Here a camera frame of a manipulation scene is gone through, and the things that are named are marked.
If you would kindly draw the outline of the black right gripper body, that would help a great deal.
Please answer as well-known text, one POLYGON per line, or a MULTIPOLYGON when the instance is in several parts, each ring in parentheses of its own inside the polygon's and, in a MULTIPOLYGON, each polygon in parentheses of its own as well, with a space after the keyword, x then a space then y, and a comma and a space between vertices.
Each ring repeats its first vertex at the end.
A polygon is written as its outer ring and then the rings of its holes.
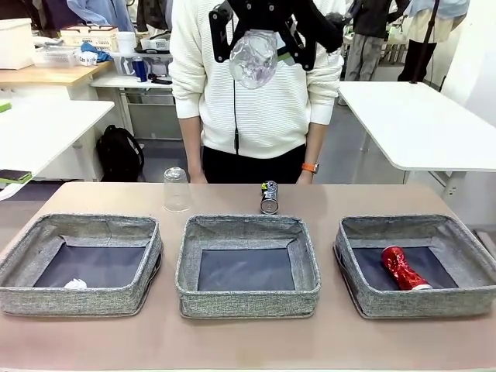
POLYGON ((308 1, 228 1, 236 15, 234 33, 244 34, 258 29, 279 32, 294 20, 295 29, 303 34, 310 30, 310 18, 305 13, 308 1))

